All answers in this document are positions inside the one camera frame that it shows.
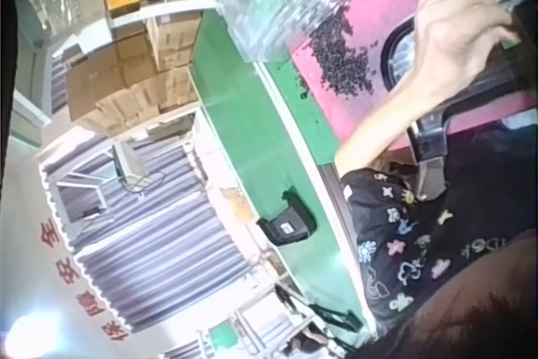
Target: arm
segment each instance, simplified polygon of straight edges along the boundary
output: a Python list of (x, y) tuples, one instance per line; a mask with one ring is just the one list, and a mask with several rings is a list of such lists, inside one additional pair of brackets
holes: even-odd
[(471, 84), (500, 40), (518, 41), (511, 23), (496, 0), (419, 0), (413, 69), (336, 153), (340, 177), (372, 167), (415, 120)]
[(413, 91), (413, 87), (418, 86), (420, 84), (416, 80), (407, 77), (398, 84), (383, 105), (361, 122), (336, 153), (335, 166), (340, 177), (361, 168), (378, 169), (379, 156), (414, 121), (435, 106), (424, 99), (409, 99), (408, 93)]

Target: cable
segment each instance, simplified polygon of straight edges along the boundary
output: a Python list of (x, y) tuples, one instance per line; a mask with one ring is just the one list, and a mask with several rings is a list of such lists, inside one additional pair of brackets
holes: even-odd
[[(157, 183), (150, 182), (148, 185), (146, 185), (145, 187), (143, 187), (143, 188), (140, 189), (139, 191), (133, 191), (133, 189), (136, 188), (136, 187), (138, 186), (138, 184), (140, 184), (140, 183), (143, 182), (144, 180), (150, 178), (150, 177), (153, 176), (154, 174), (161, 174), (161, 179), (160, 179), (159, 182), (157, 182)], [(157, 171), (157, 172), (152, 172), (151, 174), (148, 174), (147, 176), (143, 176), (142, 178), (140, 178), (135, 184), (132, 184), (132, 185), (130, 186), (130, 188), (127, 188), (127, 185), (129, 185), (129, 184), (127, 184), (123, 179), (119, 178), (119, 179), (118, 179), (118, 183), (119, 183), (119, 184), (122, 186), (122, 188), (124, 189), (125, 194), (124, 194), (120, 199), (118, 199), (118, 200), (116, 201), (115, 204), (117, 205), (118, 203), (121, 203), (125, 198), (127, 198), (127, 197), (130, 196), (130, 195), (140, 195), (140, 194), (144, 193), (144, 192), (147, 190), (147, 188), (149, 188), (149, 187), (151, 187), (151, 186), (156, 187), (156, 186), (160, 186), (160, 185), (162, 185), (162, 183), (164, 182), (164, 180), (165, 180), (165, 178), (166, 178), (167, 176), (168, 176), (168, 174), (165, 173), (165, 172), (163, 172), (163, 171), (161, 171), (161, 170), (159, 170), (159, 171)], [(80, 237), (80, 236), (81, 236), (81, 235), (82, 235), (82, 234), (83, 234), (83, 233), (84, 233), (90, 226), (92, 226), (92, 225), (97, 221), (97, 219), (99, 219), (100, 217), (101, 217), (101, 215), (98, 215), (98, 216), (96, 216), (95, 218), (93, 218), (91, 221), (89, 221), (88, 223), (86, 223), (86, 224), (82, 227), (81, 231), (78, 232), (78, 234), (76, 235), (75, 240), (74, 240), (73, 242), (75, 242), (75, 241), (76, 241), (76, 240), (77, 240), (77, 239), (78, 239), (78, 238), (79, 238), (79, 237)]]
[[(151, 177), (153, 174), (161, 174), (161, 179), (159, 180), (159, 182), (157, 184), (153, 183), (153, 182), (150, 182), (148, 185), (146, 185), (145, 187), (143, 187), (142, 189), (138, 190), (138, 191), (134, 191), (135, 188), (138, 187), (138, 184), (140, 184), (141, 182), (143, 182), (144, 180), (148, 179), (149, 177)], [(146, 192), (147, 188), (151, 187), (152, 185), (154, 187), (156, 186), (160, 186), (164, 181), (165, 181), (165, 178), (168, 174), (166, 174), (165, 172), (162, 172), (162, 171), (158, 171), (158, 172), (153, 172), (151, 174), (148, 174), (147, 176), (144, 176), (142, 177), (141, 179), (139, 179), (137, 182), (135, 182), (134, 184), (128, 184), (125, 180), (123, 179), (119, 179), (118, 182), (119, 184), (122, 186), (122, 188), (124, 189), (125, 192), (127, 192), (128, 194), (134, 194), (134, 195), (140, 195), (144, 192)]]

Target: black shirt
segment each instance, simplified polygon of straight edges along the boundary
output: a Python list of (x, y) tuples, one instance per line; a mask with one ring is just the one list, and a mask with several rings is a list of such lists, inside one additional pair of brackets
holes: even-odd
[(535, 126), (496, 129), (452, 148), (446, 179), (445, 192), (429, 202), (394, 172), (363, 169), (341, 180), (367, 303), (382, 326), (409, 317), (459, 271), (536, 228)]

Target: workbench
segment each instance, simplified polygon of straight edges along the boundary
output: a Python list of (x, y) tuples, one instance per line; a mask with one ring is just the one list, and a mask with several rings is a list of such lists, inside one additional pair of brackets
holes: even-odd
[[(322, 160), (334, 154), (337, 141), (315, 102), (301, 99), (291, 62), (269, 68), (276, 72), (279, 87), (294, 104), (293, 114), (302, 122), (300, 129), (309, 147), (321, 162), (326, 162)], [(287, 127), (255, 67), (241, 60), (216, 12), (207, 11), (203, 16), (191, 72), (203, 111), (257, 213), (267, 218), (278, 214), (285, 208), (282, 192), (289, 188), (313, 213), (318, 225), (313, 236), (279, 249), (303, 295), (333, 310), (351, 310), (364, 321), (363, 307), (351, 281), (351, 272), (357, 268), (348, 267), (342, 259), (341, 245)], [(364, 339), (364, 335), (331, 331), (352, 345), (360, 345)]]

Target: red chinese text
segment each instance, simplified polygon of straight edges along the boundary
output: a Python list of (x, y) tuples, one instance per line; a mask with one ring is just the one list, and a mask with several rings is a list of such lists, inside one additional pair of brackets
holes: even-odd
[(107, 324), (103, 325), (101, 329), (110, 337), (111, 340), (114, 341), (123, 341), (128, 335), (122, 326), (117, 324), (115, 321), (108, 322)]
[(78, 300), (78, 303), (82, 306), (84, 311), (86, 311), (86, 314), (90, 317), (101, 314), (104, 311), (104, 309), (99, 307), (99, 302), (97, 298), (91, 292), (86, 291), (84, 293), (78, 294), (76, 296), (76, 299)]
[(52, 219), (48, 219), (46, 222), (41, 222), (41, 241), (43, 241), (50, 248), (54, 248), (54, 244), (60, 242), (60, 237), (56, 233), (56, 228)]
[(71, 261), (69, 258), (57, 261), (56, 268), (58, 268), (58, 274), (68, 285), (72, 285), (77, 279), (80, 278), (80, 275), (71, 266)]

